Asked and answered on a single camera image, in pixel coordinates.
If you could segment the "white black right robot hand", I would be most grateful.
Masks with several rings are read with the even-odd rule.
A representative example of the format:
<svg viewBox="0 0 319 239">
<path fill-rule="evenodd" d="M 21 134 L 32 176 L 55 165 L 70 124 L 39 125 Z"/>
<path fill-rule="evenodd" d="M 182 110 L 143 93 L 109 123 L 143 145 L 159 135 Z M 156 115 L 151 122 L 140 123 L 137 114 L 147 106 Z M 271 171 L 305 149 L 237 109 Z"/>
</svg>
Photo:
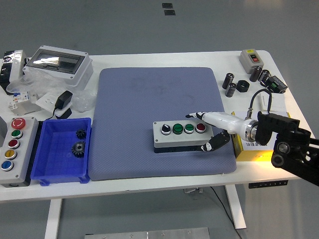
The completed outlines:
<svg viewBox="0 0 319 239">
<path fill-rule="evenodd" d="M 197 118 L 205 123 L 222 129 L 223 132 L 212 137 L 208 142 L 196 147 L 196 151 L 215 151 L 230 141 L 230 134 L 238 134 L 245 141 L 250 141 L 250 121 L 223 112 L 196 112 L 185 116 Z"/>
</svg>

